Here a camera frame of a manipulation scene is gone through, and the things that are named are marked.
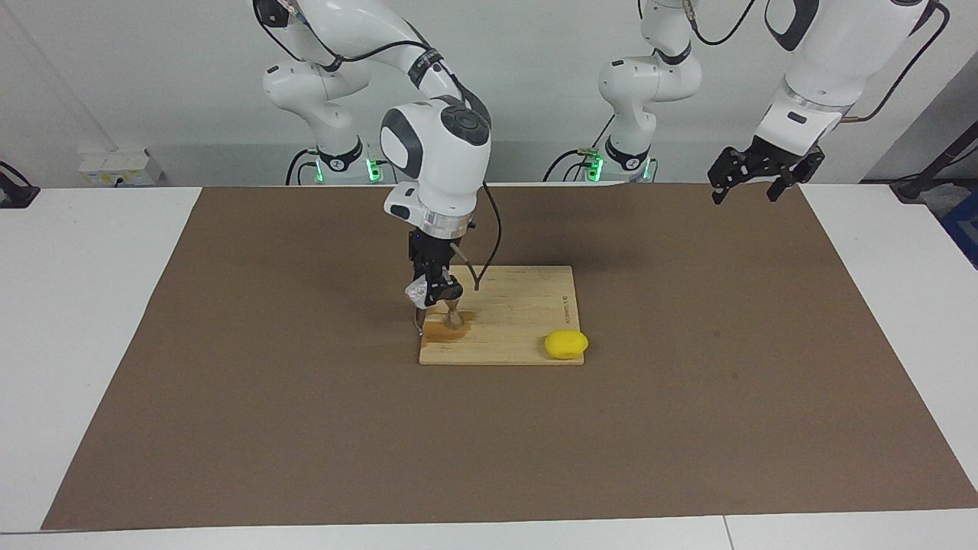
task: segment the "white table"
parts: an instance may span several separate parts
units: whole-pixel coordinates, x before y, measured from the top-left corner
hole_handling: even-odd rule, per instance
[[[978,484],[978,272],[884,187],[804,192]],[[0,549],[978,549],[978,510],[37,533],[199,193],[47,190],[0,212]]]

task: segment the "brown table mat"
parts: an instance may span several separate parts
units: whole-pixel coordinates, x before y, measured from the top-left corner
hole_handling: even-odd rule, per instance
[[[803,196],[763,192],[499,189],[499,262],[572,265],[593,347],[492,368],[417,364],[386,190],[205,189],[44,528],[978,507]]]

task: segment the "blue object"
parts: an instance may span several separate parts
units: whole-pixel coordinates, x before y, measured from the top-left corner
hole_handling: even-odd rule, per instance
[[[944,216],[941,225],[971,263],[978,267],[978,193],[972,193]]]

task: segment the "cutting board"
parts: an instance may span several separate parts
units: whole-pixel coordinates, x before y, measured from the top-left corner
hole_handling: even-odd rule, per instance
[[[465,286],[461,329],[445,326],[448,306],[428,311],[422,365],[583,365],[584,357],[551,359],[544,339],[553,331],[580,330],[570,266],[490,267],[479,292],[464,266],[452,274]]]

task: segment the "black stand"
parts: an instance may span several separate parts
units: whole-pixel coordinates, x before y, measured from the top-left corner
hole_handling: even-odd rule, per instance
[[[21,186],[14,183],[3,172],[0,172],[0,189],[7,195],[7,199],[0,202],[0,209],[27,208],[34,202],[37,194],[41,192],[39,187]]]
[[[961,134],[961,137],[957,138],[947,151],[920,172],[916,179],[904,184],[893,184],[893,191],[897,194],[900,202],[918,203],[920,194],[934,187],[934,178],[937,177],[937,174],[954,162],[964,152],[964,149],[974,143],[975,140],[978,140],[978,122],[971,124],[971,127]]]

